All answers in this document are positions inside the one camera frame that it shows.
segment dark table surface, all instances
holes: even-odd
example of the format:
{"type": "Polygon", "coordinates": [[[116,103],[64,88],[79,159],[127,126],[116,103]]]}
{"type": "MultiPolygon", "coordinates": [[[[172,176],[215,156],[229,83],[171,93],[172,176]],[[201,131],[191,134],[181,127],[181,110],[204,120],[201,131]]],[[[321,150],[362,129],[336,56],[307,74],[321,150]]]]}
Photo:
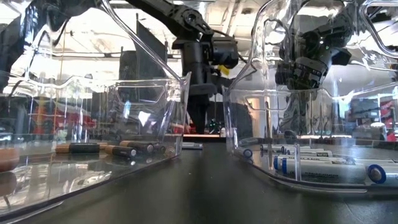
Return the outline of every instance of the dark table surface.
{"type": "Polygon", "coordinates": [[[294,190],[211,143],[21,223],[398,223],[398,198],[294,190]]]}

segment transparent container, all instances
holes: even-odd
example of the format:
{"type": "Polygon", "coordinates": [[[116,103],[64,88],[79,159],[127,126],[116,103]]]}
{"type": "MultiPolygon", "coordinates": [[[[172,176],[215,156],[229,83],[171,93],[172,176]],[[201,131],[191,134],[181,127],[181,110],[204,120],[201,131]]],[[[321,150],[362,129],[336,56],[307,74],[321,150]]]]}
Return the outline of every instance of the transparent container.
{"type": "Polygon", "coordinates": [[[233,155],[300,189],[397,188],[397,6],[262,6],[249,62],[224,89],[233,155]]]}
{"type": "Polygon", "coordinates": [[[190,76],[77,3],[0,3],[0,221],[181,153],[190,76]]]}

